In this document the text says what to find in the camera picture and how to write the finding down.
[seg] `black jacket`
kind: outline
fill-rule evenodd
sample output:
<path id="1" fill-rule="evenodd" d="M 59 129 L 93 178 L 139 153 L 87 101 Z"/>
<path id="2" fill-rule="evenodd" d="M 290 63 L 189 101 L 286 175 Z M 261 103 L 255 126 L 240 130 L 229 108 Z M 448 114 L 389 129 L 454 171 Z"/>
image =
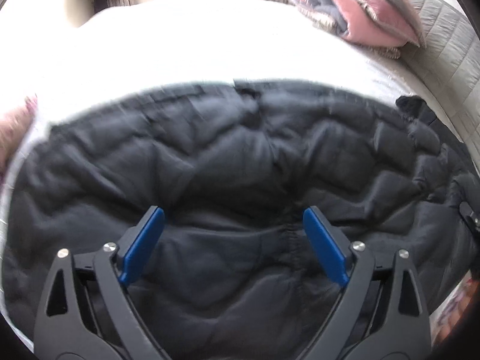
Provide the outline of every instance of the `black jacket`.
<path id="1" fill-rule="evenodd" d="M 130 294 L 159 344 L 173 359 L 292 359 L 338 293 L 303 232 L 306 207 L 379 258 L 409 250 L 432 311 L 477 253 L 458 207 L 480 212 L 479 192 L 429 127 L 345 91 L 269 82 L 131 96 L 56 126 L 23 164 L 2 265 L 8 312 L 32 337 L 57 250 L 95 251 L 158 205 L 168 224 Z"/>

